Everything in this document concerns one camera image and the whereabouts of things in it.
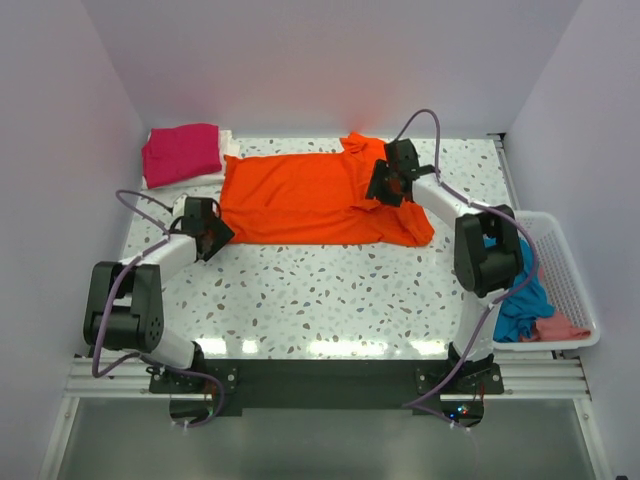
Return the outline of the orange t-shirt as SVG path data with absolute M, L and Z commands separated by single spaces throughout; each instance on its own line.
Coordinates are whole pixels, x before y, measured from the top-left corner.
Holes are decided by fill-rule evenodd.
M 351 133 L 342 151 L 226 159 L 219 204 L 236 243 L 428 245 L 435 229 L 416 204 L 367 200 L 384 143 Z

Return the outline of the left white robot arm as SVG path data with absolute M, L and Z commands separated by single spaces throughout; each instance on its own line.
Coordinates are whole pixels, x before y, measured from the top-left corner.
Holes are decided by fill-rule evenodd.
M 162 230 L 158 243 L 130 258 L 93 267 L 83 337 L 94 348 L 96 378 L 140 358 L 171 369 L 177 386 L 196 392 L 207 380 L 202 348 L 165 325 L 163 283 L 196 262 L 210 260 L 234 232 L 213 198 L 183 196 L 164 209 L 172 214 L 170 225 L 132 208 Z

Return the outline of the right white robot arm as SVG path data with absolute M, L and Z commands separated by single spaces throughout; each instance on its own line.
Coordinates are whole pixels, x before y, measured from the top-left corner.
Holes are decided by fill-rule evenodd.
M 524 267 L 514 210 L 456 192 L 439 179 L 434 165 L 419 163 L 408 139 L 385 144 L 384 152 L 374 164 L 366 197 L 392 207 L 419 205 L 453 230 L 453 270 L 466 295 L 450 344 L 459 360 L 446 367 L 445 379 L 452 390 L 469 392 L 481 380 L 475 362 L 493 352 L 495 301 L 508 293 Z

